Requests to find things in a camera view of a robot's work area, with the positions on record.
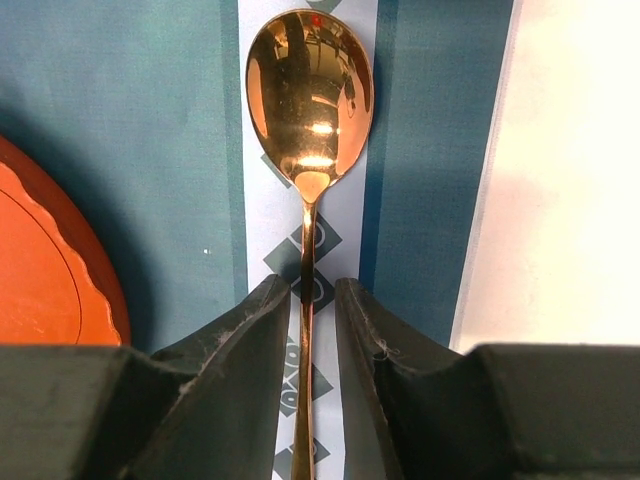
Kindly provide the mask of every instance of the teal fabric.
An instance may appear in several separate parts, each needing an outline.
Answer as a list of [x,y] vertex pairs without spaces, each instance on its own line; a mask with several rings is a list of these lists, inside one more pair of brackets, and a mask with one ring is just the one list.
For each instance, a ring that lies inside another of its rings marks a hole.
[[448,345],[512,0],[380,1],[360,280]]
[[0,4],[0,134],[85,214],[147,351],[246,293],[236,8]]

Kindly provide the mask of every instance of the spoon handle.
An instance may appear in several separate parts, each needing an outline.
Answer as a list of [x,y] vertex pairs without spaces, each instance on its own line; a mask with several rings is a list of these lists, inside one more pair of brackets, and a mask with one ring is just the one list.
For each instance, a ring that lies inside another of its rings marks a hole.
[[300,370],[298,408],[293,440],[292,480],[313,480],[313,415],[311,411],[311,347],[313,333],[314,267],[317,202],[303,200],[302,261],[300,266]]

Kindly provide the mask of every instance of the spoon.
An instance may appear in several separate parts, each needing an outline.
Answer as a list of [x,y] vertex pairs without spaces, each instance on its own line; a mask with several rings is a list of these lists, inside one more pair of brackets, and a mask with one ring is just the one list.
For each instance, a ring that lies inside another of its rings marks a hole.
[[340,20],[292,10],[269,20],[249,50],[247,99],[265,153],[302,197],[300,367],[294,480],[313,480],[311,347],[316,211],[322,194],[354,166],[373,116],[364,47]]

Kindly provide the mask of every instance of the orange lid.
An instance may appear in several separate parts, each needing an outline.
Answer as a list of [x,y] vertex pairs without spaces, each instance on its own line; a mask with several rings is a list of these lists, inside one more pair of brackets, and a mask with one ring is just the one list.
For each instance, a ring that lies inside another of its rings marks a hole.
[[129,343],[122,290],[60,187],[0,137],[0,343]]

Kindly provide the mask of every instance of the cream colored surface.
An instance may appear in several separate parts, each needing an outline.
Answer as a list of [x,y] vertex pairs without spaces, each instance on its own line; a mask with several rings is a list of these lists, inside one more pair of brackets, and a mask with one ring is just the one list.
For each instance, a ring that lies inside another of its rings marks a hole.
[[640,344],[640,1],[524,0],[452,347]]

